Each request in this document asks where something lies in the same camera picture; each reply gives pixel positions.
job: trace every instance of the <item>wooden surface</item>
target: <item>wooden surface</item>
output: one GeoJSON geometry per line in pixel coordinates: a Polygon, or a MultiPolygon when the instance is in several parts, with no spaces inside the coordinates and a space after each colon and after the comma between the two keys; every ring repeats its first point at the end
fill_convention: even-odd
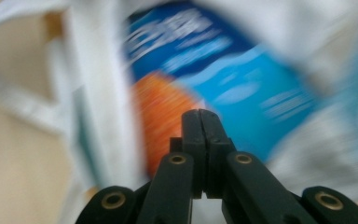
{"type": "MultiPolygon", "coordinates": [[[[0,72],[51,98],[40,22],[32,17],[0,27],[0,72]]],[[[54,223],[70,171],[59,136],[0,108],[0,223],[54,223]]]]}

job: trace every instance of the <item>snack bag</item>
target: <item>snack bag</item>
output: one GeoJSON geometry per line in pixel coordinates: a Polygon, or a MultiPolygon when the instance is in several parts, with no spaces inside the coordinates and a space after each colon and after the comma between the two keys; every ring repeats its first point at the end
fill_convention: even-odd
{"type": "Polygon", "coordinates": [[[170,137],[180,136],[181,115],[191,108],[217,113],[237,150],[266,161],[315,105],[294,70],[189,2],[134,15],[127,50],[150,175],[168,152],[170,137]]]}

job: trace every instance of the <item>white plastic bag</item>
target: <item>white plastic bag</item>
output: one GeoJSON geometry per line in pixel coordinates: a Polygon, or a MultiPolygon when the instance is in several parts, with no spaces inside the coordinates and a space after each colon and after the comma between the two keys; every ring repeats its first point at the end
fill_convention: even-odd
{"type": "MultiPolygon", "coordinates": [[[[128,82],[131,73],[124,61],[122,44],[125,20],[130,14],[165,2],[168,1],[6,0],[0,4],[0,23],[31,14],[66,10],[63,17],[67,36],[49,45],[51,74],[56,80],[59,102],[46,103],[1,79],[0,102],[42,128],[63,133],[77,170],[71,188],[81,189],[76,192],[96,185],[135,187],[144,181],[142,138],[137,133],[132,112],[128,82]],[[85,144],[79,143],[82,131],[87,136],[87,151],[92,151],[92,159],[84,155],[84,148],[79,150],[85,144]]],[[[341,101],[345,98],[337,100],[337,96],[351,88],[344,83],[351,82],[352,57],[358,52],[358,1],[194,2],[214,9],[256,41],[264,42],[276,58],[301,71],[324,99],[321,111],[282,142],[282,154],[269,165],[274,174],[296,193],[304,187],[325,184],[358,199],[358,190],[354,190],[358,189],[358,148],[342,148],[344,144],[340,142],[344,136],[355,137],[358,131],[352,128],[352,121],[341,122],[348,117],[336,116],[342,108],[347,108],[340,104],[348,105],[341,101]],[[348,131],[338,134],[342,129],[348,131]],[[325,159],[322,164],[318,163],[320,158],[325,159]],[[347,158],[356,162],[348,164],[347,158]],[[330,163],[325,170],[323,165],[331,159],[335,163],[330,163]],[[357,185],[342,186],[343,179],[346,184],[356,181],[357,185]]],[[[74,222],[82,208],[82,205],[73,206],[70,201],[73,199],[68,197],[61,223],[74,222]]]]}

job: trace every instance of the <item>bag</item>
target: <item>bag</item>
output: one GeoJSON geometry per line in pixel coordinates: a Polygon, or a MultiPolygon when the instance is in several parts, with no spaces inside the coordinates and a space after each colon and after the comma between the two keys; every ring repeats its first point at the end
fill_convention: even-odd
{"type": "MultiPolygon", "coordinates": [[[[64,39],[48,43],[58,101],[48,103],[0,78],[2,106],[61,133],[66,141],[76,173],[61,223],[75,222],[86,203],[84,192],[90,188],[135,189],[145,182],[143,140],[131,105],[132,74],[123,46],[126,19],[165,2],[6,0],[0,4],[0,23],[63,12],[64,39]]],[[[262,42],[273,58],[299,71],[322,100],[319,111],[274,148],[274,159],[268,164],[271,171],[295,193],[325,185],[357,200],[358,1],[193,2],[262,42]]],[[[201,214],[200,223],[218,221],[208,214],[201,214]]]]}
{"type": "Polygon", "coordinates": [[[237,150],[267,161],[316,105],[296,71],[211,10],[170,3],[133,17],[126,49],[151,175],[189,109],[214,111],[237,150]]]}

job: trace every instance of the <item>bolt hole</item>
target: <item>bolt hole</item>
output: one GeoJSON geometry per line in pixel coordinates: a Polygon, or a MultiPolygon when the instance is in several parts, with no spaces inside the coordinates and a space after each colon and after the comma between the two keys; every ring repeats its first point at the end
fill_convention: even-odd
{"type": "Polygon", "coordinates": [[[282,221],[284,224],[301,224],[301,221],[292,215],[284,215],[282,221]]]}
{"type": "Polygon", "coordinates": [[[123,205],[124,202],[126,202],[126,196],[120,191],[115,191],[105,194],[103,196],[103,200],[101,201],[101,204],[104,209],[110,210],[110,209],[117,209],[121,207],[121,205],[123,205]]]}
{"type": "Polygon", "coordinates": [[[186,158],[183,156],[172,156],[170,157],[170,162],[173,164],[182,164],[185,163],[186,158]]]}
{"type": "Polygon", "coordinates": [[[252,162],[252,158],[250,156],[247,156],[247,155],[237,155],[235,157],[235,160],[239,163],[242,163],[242,164],[248,164],[248,163],[251,163],[252,162]]]}
{"type": "Polygon", "coordinates": [[[342,201],[340,201],[337,197],[325,192],[317,193],[315,195],[315,199],[319,204],[331,210],[337,211],[341,210],[344,207],[342,201]]]}

